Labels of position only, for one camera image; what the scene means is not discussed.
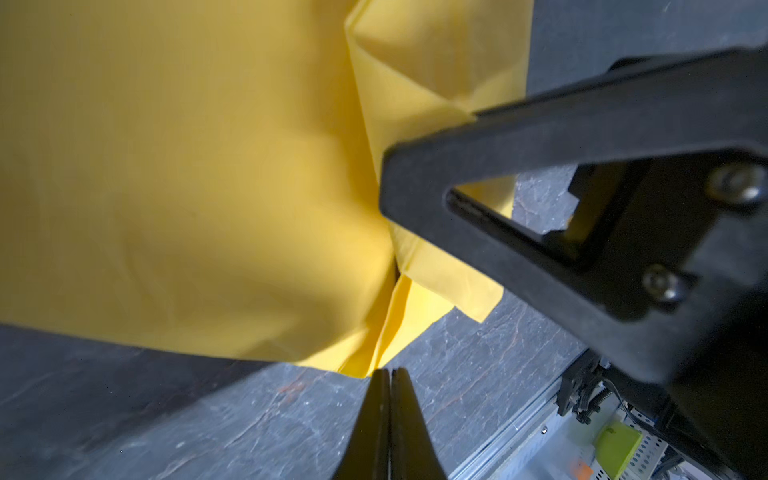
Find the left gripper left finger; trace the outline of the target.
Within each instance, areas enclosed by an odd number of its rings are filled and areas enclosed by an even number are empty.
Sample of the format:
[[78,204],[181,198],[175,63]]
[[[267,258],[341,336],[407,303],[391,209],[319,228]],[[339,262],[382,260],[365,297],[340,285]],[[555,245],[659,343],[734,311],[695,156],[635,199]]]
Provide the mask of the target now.
[[371,376],[349,443],[333,479],[389,478],[391,379],[388,370]]

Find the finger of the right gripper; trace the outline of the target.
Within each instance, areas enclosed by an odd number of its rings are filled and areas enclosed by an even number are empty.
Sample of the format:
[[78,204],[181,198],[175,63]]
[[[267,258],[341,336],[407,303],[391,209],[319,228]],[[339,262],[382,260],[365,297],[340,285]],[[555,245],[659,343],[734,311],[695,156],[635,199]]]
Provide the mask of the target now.
[[573,286],[578,242],[561,231],[539,236],[459,186],[722,151],[767,162],[765,47],[646,60],[395,145],[384,157],[379,207],[588,345],[569,327],[570,308],[582,303]]

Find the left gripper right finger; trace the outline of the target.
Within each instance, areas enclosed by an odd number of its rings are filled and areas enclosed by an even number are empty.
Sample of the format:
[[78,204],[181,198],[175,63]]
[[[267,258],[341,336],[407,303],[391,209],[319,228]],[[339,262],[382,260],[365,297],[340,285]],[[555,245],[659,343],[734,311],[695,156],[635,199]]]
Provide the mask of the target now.
[[391,478],[447,479],[405,368],[392,371]]

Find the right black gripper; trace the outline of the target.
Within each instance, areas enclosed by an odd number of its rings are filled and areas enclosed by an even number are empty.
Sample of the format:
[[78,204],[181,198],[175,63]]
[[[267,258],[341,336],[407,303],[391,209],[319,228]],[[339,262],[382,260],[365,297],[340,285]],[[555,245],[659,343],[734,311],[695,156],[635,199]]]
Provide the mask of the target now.
[[767,475],[767,162],[594,165],[571,223],[570,330],[662,386],[731,469]]

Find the yellow paper napkin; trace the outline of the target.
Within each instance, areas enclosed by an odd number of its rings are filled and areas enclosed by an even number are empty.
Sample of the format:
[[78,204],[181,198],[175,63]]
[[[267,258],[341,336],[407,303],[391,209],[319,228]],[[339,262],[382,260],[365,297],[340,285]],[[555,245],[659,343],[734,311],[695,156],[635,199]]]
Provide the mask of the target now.
[[382,156],[524,96],[529,1],[5,1],[1,319],[362,378],[502,287]]

